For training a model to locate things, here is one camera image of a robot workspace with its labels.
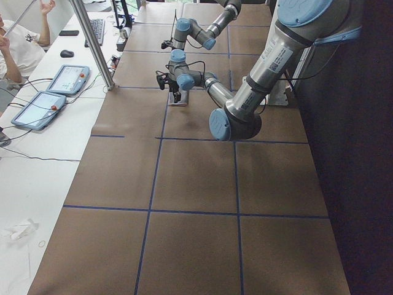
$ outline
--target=white t-shirt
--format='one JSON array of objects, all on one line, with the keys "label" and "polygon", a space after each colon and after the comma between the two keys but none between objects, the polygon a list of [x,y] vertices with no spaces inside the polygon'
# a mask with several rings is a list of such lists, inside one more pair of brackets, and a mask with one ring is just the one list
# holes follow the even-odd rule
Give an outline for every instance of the white t-shirt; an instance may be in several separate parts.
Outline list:
[{"label": "white t-shirt", "polygon": [[[2,28],[8,31],[13,23],[11,20],[4,20]],[[7,38],[10,39],[11,56],[23,77],[30,76],[45,55],[45,51],[38,44],[39,37],[40,34],[29,31],[20,25],[16,25],[7,35]],[[0,79],[4,78],[6,73],[6,61],[0,52]]]}]

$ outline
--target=smartphone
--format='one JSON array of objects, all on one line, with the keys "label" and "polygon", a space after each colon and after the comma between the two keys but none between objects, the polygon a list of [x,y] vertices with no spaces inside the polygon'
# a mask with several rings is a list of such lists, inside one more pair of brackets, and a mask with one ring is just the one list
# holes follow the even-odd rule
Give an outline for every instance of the smartphone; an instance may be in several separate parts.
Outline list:
[{"label": "smartphone", "polygon": [[77,29],[75,30],[63,30],[60,31],[59,36],[78,36],[79,31]]}]

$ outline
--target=blue joint cap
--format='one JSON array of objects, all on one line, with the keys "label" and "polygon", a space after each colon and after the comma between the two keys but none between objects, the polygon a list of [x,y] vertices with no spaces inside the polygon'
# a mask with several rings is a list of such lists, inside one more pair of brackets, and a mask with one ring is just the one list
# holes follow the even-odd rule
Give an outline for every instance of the blue joint cap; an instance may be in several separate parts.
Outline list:
[{"label": "blue joint cap", "polygon": [[191,90],[195,86],[195,81],[191,75],[181,74],[176,79],[177,84],[182,90]]},{"label": "blue joint cap", "polygon": [[278,19],[288,27],[304,26],[320,17],[333,0],[281,0],[278,4]]},{"label": "blue joint cap", "polygon": [[209,118],[210,132],[215,139],[228,141],[231,138],[231,126],[223,109],[215,109]]},{"label": "blue joint cap", "polygon": [[185,61],[185,52],[181,49],[172,50],[170,60],[174,63],[182,63]]},{"label": "blue joint cap", "polygon": [[207,40],[205,43],[203,43],[203,47],[210,50],[214,47],[214,45],[216,44],[216,40],[214,38],[211,38],[209,40]]},{"label": "blue joint cap", "polygon": [[341,43],[346,43],[352,40],[356,40],[360,37],[360,32],[362,31],[362,27],[358,27],[356,29],[352,29],[351,31],[348,32],[343,32],[340,34],[336,34],[333,36],[329,36],[326,38],[322,39],[317,39],[314,42],[315,46],[321,46],[324,44],[341,44]]},{"label": "blue joint cap", "polygon": [[179,18],[176,22],[176,29],[181,32],[187,32],[191,28],[190,20],[186,18]]}]

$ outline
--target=keyboard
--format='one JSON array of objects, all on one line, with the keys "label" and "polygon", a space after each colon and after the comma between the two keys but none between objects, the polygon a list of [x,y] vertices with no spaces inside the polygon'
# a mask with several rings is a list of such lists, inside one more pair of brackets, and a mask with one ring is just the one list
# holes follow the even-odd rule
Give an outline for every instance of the keyboard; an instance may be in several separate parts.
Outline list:
[{"label": "keyboard", "polygon": [[[104,42],[104,29],[105,29],[105,21],[101,18],[96,20],[90,20],[91,27],[93,28],[93,32],[96,35],[98,44],[101,46]],[[87,40],[85,41],[85,47],[88,47]]]}]

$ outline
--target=human hand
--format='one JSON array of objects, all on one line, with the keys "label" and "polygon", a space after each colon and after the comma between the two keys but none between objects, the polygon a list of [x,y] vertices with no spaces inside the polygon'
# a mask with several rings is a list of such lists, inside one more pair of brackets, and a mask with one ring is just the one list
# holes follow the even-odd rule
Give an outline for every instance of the human hand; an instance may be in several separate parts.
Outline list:
[{"label": "human hand", "polygon": [[42,0],[39,0],[39,8],[42,15],[47,15],[55,6],[56,2],[54,0],[50,0],[49,3],[43,3]]},{"label": "human hand", "polygon": [[10,39],[0,35],[0,51],[3,52],[5,50],[10,50]]}]

